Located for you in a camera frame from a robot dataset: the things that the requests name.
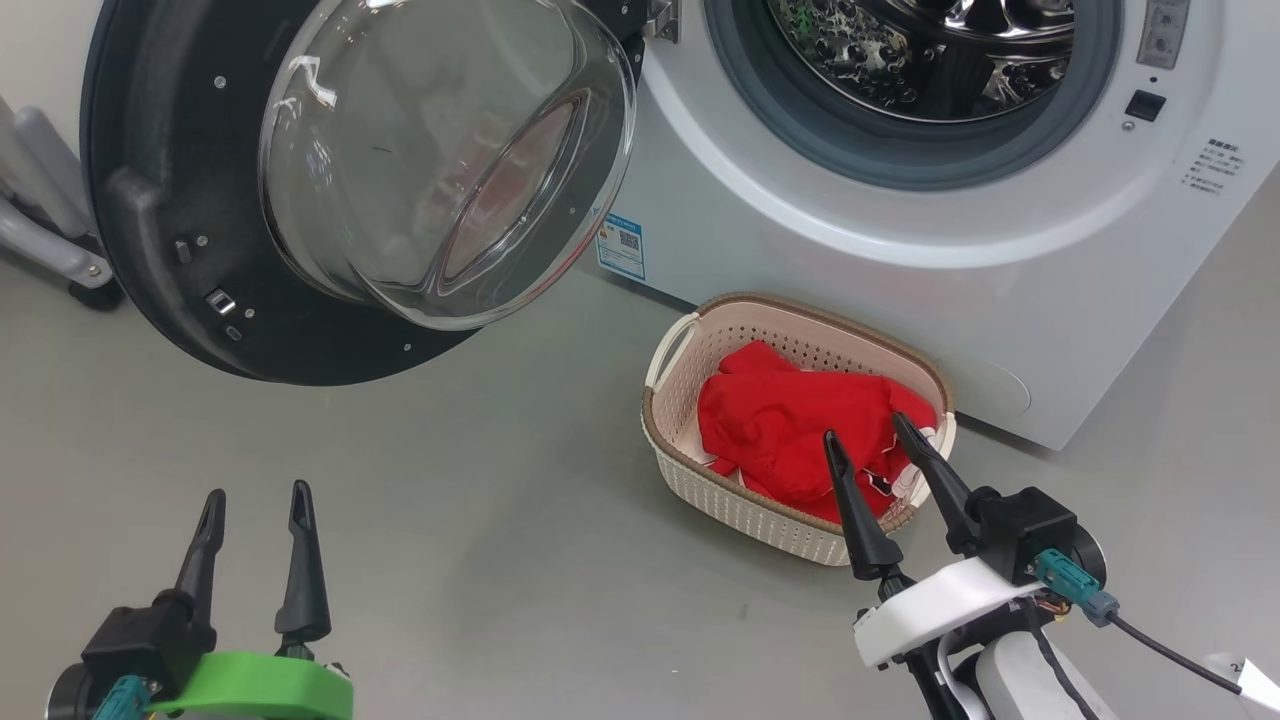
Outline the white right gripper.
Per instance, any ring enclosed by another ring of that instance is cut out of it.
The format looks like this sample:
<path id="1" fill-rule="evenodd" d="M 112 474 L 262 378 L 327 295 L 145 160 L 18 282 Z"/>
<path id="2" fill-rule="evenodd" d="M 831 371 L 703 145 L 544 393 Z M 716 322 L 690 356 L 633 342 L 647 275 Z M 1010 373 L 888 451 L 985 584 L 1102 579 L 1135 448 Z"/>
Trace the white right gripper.
<path id="1" fill-rule="evenodd" d="M 905 413 L 893 414 L 893 428 L 931 488 L 950 551 L 975 556 L 977 529 L 965 511 L 970 491 Z M 902 551 L 881 529 L 856 487 L 855 466 L 835 430 L 824 433 L 823 448 L 852 575 L 860 582 L 900 575 Z M 964 559 L 870 609 L 852 626 L 855 644 L 861 661 L 874 667 L 1043 588 L 1037 579 L 1015 585 L 983 560 Z"/>

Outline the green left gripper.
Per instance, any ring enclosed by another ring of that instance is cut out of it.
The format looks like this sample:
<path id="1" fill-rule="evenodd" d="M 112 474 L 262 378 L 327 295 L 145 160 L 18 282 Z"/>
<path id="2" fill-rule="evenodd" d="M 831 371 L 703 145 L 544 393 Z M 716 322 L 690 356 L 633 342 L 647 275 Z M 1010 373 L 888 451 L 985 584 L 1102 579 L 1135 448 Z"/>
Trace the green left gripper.
<path id="1" fill-rule="evenodd" d="M 189 598 L 192 623 L 211 626 L 215 562 L 223 547 L 227 493 L 207 495 L 186 551 L 175 589 Z M 291 489 L 292 538 L 285 594 L 275 616 L 284 644 L 307 644 L 332 633 L 314 493 L 306 480 Z M 174 700 L 155 700 L 151 714 L 195 714 L 262 720 L 353 720 L 351 679 L 323 664 L 251 652 L 207 653 Z"/>

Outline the red garment white hem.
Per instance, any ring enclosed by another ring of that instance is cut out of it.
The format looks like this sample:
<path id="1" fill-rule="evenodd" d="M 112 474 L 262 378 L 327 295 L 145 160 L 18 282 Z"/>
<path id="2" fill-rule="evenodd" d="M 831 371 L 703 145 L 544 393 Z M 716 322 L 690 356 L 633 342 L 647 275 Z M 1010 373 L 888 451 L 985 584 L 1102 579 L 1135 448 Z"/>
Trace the red garment white hem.
<path id="1" fill-rule="evenodd" d="M 892 418 L 908 415 L 927 438 L 934 409 L 882 375 L 803 370 L 753 341 L 726 356 L 701 387 L 698 427 L 710 469 L 797 512 L 837 524 L 823 438 L 833 430 L 876 518 L 908 492 L 905 450 Z"/>

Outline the washing machine glass door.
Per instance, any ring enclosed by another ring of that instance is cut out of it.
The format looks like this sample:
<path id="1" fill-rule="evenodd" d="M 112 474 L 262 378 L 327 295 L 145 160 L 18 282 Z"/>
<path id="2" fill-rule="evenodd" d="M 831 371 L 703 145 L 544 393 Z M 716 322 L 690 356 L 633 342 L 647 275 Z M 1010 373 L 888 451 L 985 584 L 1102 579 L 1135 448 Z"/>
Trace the washing machine glass door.
<path id="1" fill-rule="evenodd" d="M 573 265 L 620 192 L 641 63 L 613 0 L 104 0 L 90 204 L 191 357 L 378 380 Z"/>

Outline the cream perforated laundry basket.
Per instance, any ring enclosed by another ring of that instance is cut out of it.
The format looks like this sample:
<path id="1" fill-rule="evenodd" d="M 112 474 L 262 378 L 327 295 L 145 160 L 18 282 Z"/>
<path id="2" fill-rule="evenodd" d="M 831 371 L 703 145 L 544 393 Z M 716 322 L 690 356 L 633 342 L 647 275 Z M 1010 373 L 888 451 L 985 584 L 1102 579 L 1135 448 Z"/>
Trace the cream perforated laundry basket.
<path id="1" fill-rule="evenodd" d="M 641 424 L 669 489 L 705 515 L 764 544 L 845 566 L 838 525 L 787 509 L 710 469 L 698 429 L 698 395 L 721 360 L 762 340 L 803 370 L 884 375 L 922 396 L 932 446 L 947 457 L 957 434 L 955 395 L 920 350 L 826 310 L 760 293 L 724 293 L 681 316 L 658 343 L 644 380 Z"/>

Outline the white washing machine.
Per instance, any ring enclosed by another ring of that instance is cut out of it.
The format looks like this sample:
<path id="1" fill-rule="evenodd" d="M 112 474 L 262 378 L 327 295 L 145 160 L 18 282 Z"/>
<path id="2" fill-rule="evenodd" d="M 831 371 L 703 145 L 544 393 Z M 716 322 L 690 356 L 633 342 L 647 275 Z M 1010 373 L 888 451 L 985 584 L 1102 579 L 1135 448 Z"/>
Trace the white washing machine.
<path id="1" fill-rule="evenodd" d="M 1071 1 L 1053 90 L 931 124 L 827 85 L 765 0 L 681 0 L 680 41 L 644 41 L 609 210 L 643 227 L 646 281 L 617 275 L 687 304 L 776 293 L 883 331 L 940 368 L 964 415 L 951 361 L 997 364 L 1030 406 L 972 418 L 1064 448 L 1280 164 L 1280 0 L 1190 0 L 1171 70 L 1137 63 L 1146 0 Z M 1139 88 L 1167 99 L 1155 123 L 1125 115 Z M 1220 196 L 1181 186 L 1208 138 L 1245 160 Z"/>

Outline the steel washer drum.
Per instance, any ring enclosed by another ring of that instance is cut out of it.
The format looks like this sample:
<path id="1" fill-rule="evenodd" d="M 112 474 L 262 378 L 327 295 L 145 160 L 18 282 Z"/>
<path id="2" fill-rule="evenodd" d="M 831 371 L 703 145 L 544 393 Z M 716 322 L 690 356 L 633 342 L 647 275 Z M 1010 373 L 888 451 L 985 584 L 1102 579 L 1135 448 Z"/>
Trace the steel washer drum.
<path id="1" fill-rule="evenodd" d="M 1073 0 L 765 0 L 827 85 L 882 115 L 960 124 L 1015 113 L 1065 77 Z"/>

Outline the round filter cover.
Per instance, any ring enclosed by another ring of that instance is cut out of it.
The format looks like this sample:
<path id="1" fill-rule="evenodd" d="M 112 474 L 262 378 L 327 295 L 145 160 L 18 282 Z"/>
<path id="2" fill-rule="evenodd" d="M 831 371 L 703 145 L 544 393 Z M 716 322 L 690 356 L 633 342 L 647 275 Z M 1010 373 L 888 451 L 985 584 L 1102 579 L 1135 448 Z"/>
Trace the round filter cover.
<path id="1" fill-rule="evenodd" d="M 966 415 L 995 424 L 1019 418 L 1029 409 L 1030 391 L 1007 369 L 965 354 L 951 364 L 957 405 Z"/>

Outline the blue energy label sticker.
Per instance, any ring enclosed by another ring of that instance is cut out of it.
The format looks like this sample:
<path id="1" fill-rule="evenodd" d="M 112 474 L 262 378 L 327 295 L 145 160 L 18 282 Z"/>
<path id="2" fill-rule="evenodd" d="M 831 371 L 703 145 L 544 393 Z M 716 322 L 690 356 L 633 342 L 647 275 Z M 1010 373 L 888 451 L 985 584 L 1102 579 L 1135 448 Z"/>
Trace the blue energy label sticker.
<path id="1" fill-rule="evenodd" d="M 596 237 L 598 264 L 632 281 L 645 282 L 643 227 L 614 213 L 607 213 Z"/>

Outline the printed text label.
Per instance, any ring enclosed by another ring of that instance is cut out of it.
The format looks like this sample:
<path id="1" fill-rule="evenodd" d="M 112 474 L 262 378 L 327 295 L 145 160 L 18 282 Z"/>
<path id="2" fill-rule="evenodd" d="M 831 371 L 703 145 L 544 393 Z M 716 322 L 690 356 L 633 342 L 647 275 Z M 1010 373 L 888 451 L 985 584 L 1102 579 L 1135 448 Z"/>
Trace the printed text label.
<path id="1" fill-rule="evenodd" d="M 1208 138 L 1184 170 L 1181 186 L 1220 196 L 1240 176 L 1244 164 L 1238 145 Z"/>

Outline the grey tubular stand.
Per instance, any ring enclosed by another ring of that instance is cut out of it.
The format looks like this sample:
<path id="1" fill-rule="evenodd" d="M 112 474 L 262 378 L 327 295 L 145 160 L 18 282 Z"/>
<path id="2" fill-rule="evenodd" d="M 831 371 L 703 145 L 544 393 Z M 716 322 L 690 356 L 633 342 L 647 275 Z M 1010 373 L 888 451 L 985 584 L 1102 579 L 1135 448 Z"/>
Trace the grey tubular stand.
<path id="1" fill-rule="evenodd" d="M 78 156 L 35 106 L 0 95 L 0 250 L 86 287 L 115 281 Z"/>

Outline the grey warning sticker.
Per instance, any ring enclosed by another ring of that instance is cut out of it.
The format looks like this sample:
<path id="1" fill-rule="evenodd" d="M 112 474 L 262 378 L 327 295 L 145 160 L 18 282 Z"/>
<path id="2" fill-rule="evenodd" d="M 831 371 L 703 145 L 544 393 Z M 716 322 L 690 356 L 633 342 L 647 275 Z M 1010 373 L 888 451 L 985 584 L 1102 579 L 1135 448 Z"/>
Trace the grey warning sticker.
<path id="1" fill-rule="evenodd" d="M 1146 0 L 1135 61 L 1161 70 L 1175 68 L 1184 40 L 1190 0 Z"/>

